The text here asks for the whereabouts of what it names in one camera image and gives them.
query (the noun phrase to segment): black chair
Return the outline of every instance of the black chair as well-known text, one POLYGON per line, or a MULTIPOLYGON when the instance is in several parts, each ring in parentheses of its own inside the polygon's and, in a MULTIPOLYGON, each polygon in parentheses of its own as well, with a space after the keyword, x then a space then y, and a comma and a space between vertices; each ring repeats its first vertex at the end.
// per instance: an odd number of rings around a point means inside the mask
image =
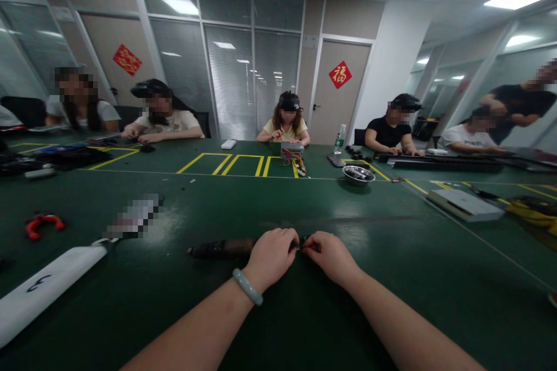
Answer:
POLYGON ((0 104, 14 113, 26 128, 45 125, 46 105, 40 99, 6 96, 0 100, 0 104))
POLYGON ((201 126, 201 130, 206 138, 211 137, 211 130, 209 128, 209 112, 197 112, 197 121, 199 122, 199 126, 201 126))
POLYGON ((141 116, 143 112, 142 107, 133 107, 133 106, 114 106, 116 112, 120 116, 120 120, 118 121, 118 128, 120 132, 124 130, 126 125, 133 123, 136 121, 138 117, 141 116))
POLYGON ((354 129, 354 145, 365 146, 366 145, 366 130, 365 129, 354 129))

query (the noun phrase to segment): water bottle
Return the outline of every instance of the water bottle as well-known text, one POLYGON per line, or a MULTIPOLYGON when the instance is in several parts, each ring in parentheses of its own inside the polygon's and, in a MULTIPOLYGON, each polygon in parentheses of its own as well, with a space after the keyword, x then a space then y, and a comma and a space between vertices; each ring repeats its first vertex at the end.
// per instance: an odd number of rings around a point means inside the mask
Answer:
POLYGON ((335 154, 340 154, 344 148, 344 141, 346 139, 346 125, 341 125, 341 129, 337 134, 337 141, 335 142, 335 154))

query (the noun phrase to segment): beige door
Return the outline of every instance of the beige door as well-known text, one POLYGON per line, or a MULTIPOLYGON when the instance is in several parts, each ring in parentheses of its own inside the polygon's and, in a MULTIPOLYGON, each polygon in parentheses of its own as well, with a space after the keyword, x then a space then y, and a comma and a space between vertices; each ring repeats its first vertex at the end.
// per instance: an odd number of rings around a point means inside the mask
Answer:
POLYGON ((323 41, 314 107, 309 109, 312 143, 333 146, 341 124, 348 131, 369 55, 369 45, 323 41), (329 73, 343 61, 352 78, 337 89, 329 73))

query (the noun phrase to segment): green table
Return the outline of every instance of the green table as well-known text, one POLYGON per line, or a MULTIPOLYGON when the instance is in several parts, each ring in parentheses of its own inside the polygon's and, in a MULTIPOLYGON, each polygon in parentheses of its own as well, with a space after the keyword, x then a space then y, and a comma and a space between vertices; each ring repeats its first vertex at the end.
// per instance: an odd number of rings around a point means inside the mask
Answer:
MULTIPOLYGON (((31 135, 10 145, 25 152, 82 139, 31 135)), ((0 254, 16 261, 0 273, 0 297, 69 248, 98 239, 131 199, 165 196, 149 233, 119 242, 0 351, 0 369, 117 369, 243 266, 192 259, 189 246, 257 237, 274 227, 335 233, 365 271, 489 369, 557 363, 557 311, 546 299, 557 288, 557 254, 513 218, 463 224, 424 194, 447 187, 431 182, 438 180, 473 183, 503 198, 557 198, 555 176, 510 168, 499 174, 393 170, 374 163, 377 181, 356 188, 327 161, 332 147, 308 147, 311 178, 296 179, 274 158, 278 144, 240 141, 225 151, 221 142, 167 141, 151 154, 113 149, 115 158, 102 166, 33 182, 0 180, 0 254), (410 181, 391 183, 393 176, 410 181), (47 227, 40 241, 24 239, 24 220, 34 210, 58 214, 67 229, 47 227)), ((222 369, 394 369, 357 305, 311 261, 297 258, 250 313, 222 369)))

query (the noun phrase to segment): bracelet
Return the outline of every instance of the bracelet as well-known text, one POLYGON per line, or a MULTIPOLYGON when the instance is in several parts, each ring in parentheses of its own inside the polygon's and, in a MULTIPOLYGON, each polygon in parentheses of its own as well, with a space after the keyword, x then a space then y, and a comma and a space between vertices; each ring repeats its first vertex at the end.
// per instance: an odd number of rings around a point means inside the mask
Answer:
POLYGON ((242 287, 242 290, 245 294, 247 294, 251 301, 253 301, 256 305, 261 305, 263 303, 263 296, 253 288, 243 272, 241 272, 238 268, 235 268, 232 272, 232 276, 238 282, 240 287, 242 287))

